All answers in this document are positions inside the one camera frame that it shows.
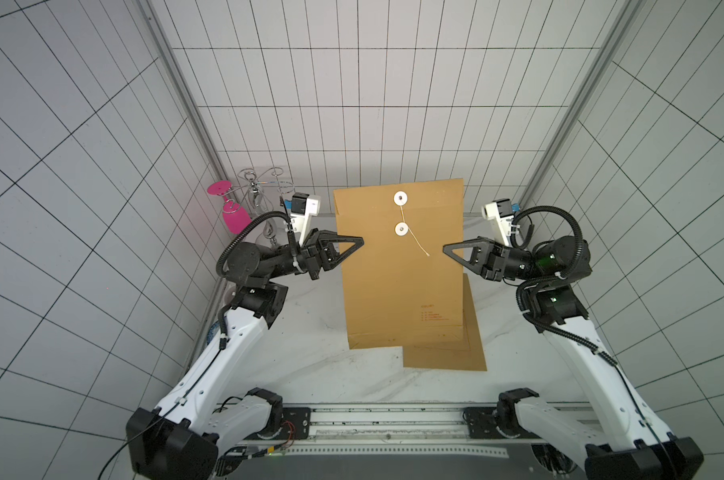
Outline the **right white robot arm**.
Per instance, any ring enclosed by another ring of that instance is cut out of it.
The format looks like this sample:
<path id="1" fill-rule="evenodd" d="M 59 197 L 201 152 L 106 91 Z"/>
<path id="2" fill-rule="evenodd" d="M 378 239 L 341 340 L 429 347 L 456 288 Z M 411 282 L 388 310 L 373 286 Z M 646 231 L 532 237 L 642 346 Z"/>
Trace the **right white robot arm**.
<path id="1" fill-rule="evenodd" d="M 530 388 L 499 395 L 499 435 L 545 441 L 589 479 L 691 479 L 704 455 L 643 400 L 600 340 L 573 283 L 588 277 L 590 250 L 569 212 L 549 205 L 517 210 L 507 199 L 482 216 L 492 237 L 446 244 L 445 255 L 485 280 L 512 282 L 523 319 L 559 352 L 597 416 L 595 430 L 568 417 Z"/>

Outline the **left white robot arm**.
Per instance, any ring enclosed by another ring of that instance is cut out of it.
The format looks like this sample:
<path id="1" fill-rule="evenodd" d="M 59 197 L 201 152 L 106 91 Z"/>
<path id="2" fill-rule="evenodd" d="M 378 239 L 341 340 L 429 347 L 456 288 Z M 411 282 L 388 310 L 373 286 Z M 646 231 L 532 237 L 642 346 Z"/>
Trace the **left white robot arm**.
<path id="1" fill-rule="evenodd" d="M 139 408 L 128 420 L 124 446 L 135 474 L 207 479 L 220 462 L 251 459 L 243 444 L 251 436 L 272 443 L 255 452 L 257 458 L 296 439 L 280 395 L 253 388 L 230 403 L 223 392 L 282 311 L 288 288 L 277 278 L 307 274 L 316 280 L 363 247 L 363 238 L 313 228 L 310 218 L 264 213 L 224 248 L 216 273 L 235 284 L 234 296 L 218 311 L 217 333 L 179 383 L 153 409 Z"/>

